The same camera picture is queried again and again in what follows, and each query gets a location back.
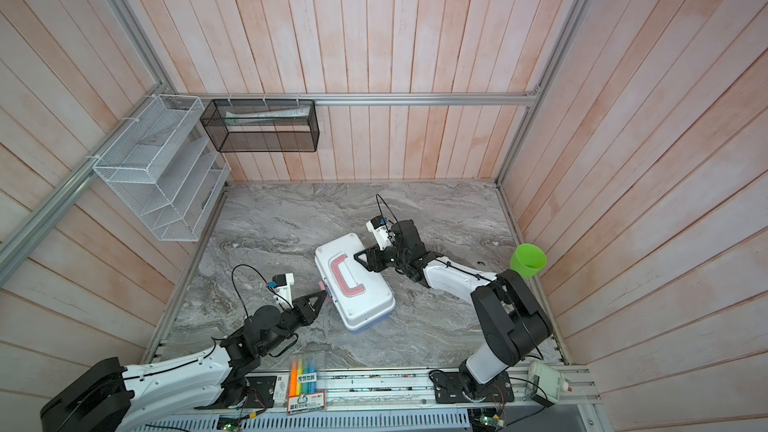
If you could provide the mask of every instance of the vent grille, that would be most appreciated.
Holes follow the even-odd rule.
[[[156,426],[179,427],[190,432],[215,431],[218,415],[174,416],[155,422]],[[244,420],[243,430],[261,432],[290,430],[292,432],[318,432],[322,430],[430,430],[469,428],[466,409],[444,408],[430,410],[344,410],[324,411],[287,417],[281,412],[263,414]],[[135,432],[160,430],[143,426]]]

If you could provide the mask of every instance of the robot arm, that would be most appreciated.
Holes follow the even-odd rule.
[[[102,360],[42,408],[43,431],[127,432],[190,408],[238,404],[248,390],[246,374],[299,327],[312,324],[326,295],[296,298],[287,310],[265,305],[197,354],[127,367],[118,358]]]
[[[388,229],[379,216],[368,222],[368,229],[374,232],[378,246],[356,254],[355,260],[369,271],[394,267],[413,282],[475,306],[485,343],[459,366],[465,375],[462,388],[470,397],[483,396],[485,384],[552,334],[552,322],[516,272],[483,272],[427,251],[413,220],[396,222]],[[513,309],[507,312],[503,304],[513,305]]]

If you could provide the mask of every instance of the label sticker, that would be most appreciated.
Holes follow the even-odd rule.
[[[326,393],[302,394],[298,397],[288,398],[288,415],[326,408]]]
[[[296,376],[296,382],[299,384],[306,384],[307,382],[316,382],[317,381],[317,372],[312,372],[312,374],[302,374],[299,376]]]
[[[275,393],[273,399],[275,402],[283,402],[288,395],[288,376],[278,375],[275,383]]]

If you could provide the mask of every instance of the yellow highlighter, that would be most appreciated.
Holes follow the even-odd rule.
[[[302,360],[299,359],[296,361],[296,376],[298,378],[298,374],[301,374],[304,371],[304,367],[302,364]],[[296,395],[301,395],[301,384],[299,381],[296,381]]]

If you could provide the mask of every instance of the green plastic cup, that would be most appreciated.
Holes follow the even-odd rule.
[[[520,244],[514,250],[509,268],[523,278],[533,277],[547,264],[547,255],[533,244]]]

